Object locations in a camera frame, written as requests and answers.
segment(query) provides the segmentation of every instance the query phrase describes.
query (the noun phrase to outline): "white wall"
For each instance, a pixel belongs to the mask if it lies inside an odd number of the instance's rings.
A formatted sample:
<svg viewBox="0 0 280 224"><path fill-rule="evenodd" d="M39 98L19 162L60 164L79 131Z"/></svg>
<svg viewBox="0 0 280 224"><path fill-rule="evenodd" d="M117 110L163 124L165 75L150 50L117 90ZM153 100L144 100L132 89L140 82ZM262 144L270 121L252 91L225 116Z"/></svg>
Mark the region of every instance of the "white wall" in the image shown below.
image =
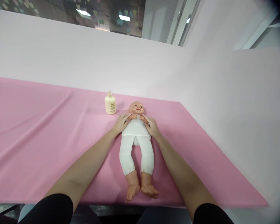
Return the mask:
<svg viewBox="0 0 280 224"><path fill-rule="evenodd" d="M169 44L0 10L0 77L178 101L174 77L184 53Z"/></svg>
<svg viewBox="0 0 280 224"><path fill-rule="evenodd" d="M146 0L142 38L166 43L178 0Z"/></svg>
<svg viewBox="0 0 280 224"><path fill-rule="evenodd" d="M266 6L202 1L185 43L181 103L270 204L228 210L235 223L280 221L280 48L232 50Z"/></svg>

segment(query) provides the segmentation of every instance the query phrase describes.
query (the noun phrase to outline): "lotion bottle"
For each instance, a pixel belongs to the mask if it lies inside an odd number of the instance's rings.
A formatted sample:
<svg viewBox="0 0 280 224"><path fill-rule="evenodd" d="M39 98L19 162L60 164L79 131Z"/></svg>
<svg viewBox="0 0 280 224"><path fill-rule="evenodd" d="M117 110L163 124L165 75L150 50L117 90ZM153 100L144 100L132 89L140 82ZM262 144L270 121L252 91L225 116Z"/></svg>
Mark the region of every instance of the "lotion bottle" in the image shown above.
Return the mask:
<svg viewBox="0 0 280 224"><path fill-rule="evenodd" d="M105 106L107 114L115 114L116 113L116 102L115 97L112 96L111 91L108 91L108 95L105 97Z"/></svg>

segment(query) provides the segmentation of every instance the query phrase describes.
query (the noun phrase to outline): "white tights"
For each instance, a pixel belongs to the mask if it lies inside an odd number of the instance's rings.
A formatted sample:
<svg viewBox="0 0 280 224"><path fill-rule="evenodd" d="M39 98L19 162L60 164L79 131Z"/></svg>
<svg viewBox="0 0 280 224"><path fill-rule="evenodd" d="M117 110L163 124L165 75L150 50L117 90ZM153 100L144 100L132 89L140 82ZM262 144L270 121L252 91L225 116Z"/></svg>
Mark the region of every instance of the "white tights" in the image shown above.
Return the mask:
<svg viewBox="0 0 280 224"><path fill-rule="evenodd" d="M141 148L141 172L152 174L155 165L155 159L150 139L150 136L122 136L119 160L125 176L135 170L135 165L131 156L131 152L133 143L134 145L137 145L137 142L139 142Z"/></svg>

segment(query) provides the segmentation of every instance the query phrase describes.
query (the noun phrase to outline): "doll leg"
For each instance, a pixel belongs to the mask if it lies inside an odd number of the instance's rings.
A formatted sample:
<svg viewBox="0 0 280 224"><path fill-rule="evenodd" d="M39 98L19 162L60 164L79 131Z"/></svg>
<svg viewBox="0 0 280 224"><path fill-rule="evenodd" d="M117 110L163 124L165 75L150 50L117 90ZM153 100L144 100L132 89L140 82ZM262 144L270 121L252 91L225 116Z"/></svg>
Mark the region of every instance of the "doll leg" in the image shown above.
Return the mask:
<svg viewBox="0 0 280 224"><path fill-rule="evenodd" d="M121 139L119 160L125 176L135 170L134 161L131 155L134 138L134 135L125 135L122 136Z"/></svg>
<svg viewBox="0 0 280 224"><path fill-rule="evenodd" d="M122 136L119 152L119 160L125 179L128 182L127 201L131 201L140 190L137 171L135 170L135 165L131 156L134 138L134 135Z"/></svg>
<svg viewBox="0 0 280 224"><path fill-rule="evenodd" d="M157 198L159 192L152 185L152 172L155 165L152 143L148 136L137 136L141 148L141 192Z"/></svg>

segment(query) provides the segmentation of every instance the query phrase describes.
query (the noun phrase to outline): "baby doll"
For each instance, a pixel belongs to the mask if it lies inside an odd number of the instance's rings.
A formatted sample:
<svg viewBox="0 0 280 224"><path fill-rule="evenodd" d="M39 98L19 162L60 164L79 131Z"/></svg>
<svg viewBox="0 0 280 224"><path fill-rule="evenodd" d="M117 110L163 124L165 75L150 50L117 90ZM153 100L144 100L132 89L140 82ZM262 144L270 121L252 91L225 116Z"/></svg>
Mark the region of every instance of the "baby doll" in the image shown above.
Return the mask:
<svg viewBox="0 0 280 224"><path fill-rule="evenodd" d="M148 121L142 116L144 113L143 104L138 101L133 102L128 111L133 114L128 117L130 123L122 132L119 152L122 170L128 182L127 201L131 201L140 189L143 194L151 198L157 198L159 192L152 185L155 160L150 141L151 136L144 124L148 124ZM141 148L141 187L131 156L133 145Z"/></svg>

